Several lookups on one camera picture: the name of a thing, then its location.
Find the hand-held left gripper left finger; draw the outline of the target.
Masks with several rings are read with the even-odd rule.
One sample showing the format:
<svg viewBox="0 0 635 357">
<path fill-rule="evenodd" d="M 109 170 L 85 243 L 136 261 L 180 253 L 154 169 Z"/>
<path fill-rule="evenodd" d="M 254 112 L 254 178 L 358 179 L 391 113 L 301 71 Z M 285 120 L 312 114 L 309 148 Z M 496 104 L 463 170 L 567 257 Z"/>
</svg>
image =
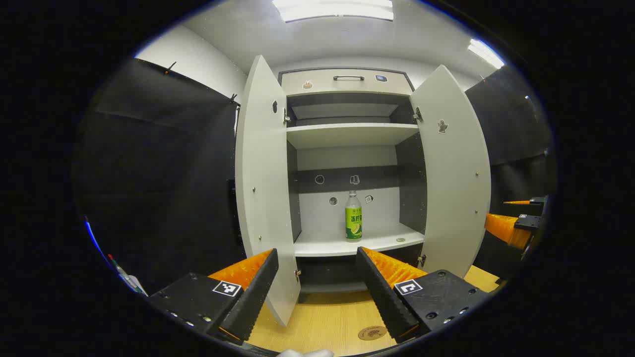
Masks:
<svg viewBox="0 0 635 357">
<path fill-rule="evenodd" d="M 250 338 L 278 268 L 277 249 L 268 249 L 208 276 L 188 273 L 148 302 L 198 334 L 240 346 Z"/>
</svg>

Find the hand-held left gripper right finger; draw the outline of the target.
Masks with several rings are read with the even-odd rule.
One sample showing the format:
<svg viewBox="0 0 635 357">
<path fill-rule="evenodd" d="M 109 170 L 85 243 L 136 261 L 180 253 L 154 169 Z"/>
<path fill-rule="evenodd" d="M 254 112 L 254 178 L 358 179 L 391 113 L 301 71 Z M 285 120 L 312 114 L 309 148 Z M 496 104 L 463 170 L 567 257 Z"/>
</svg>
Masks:
<svg viewBox="0 0 635 357">
<path fill-rule="evenodd" d="M 357 249 L 356 267 L 397 343 L 452 325 L 491 298 L 447 270 L 424 273 L 366 247 Z"/>
</svg>

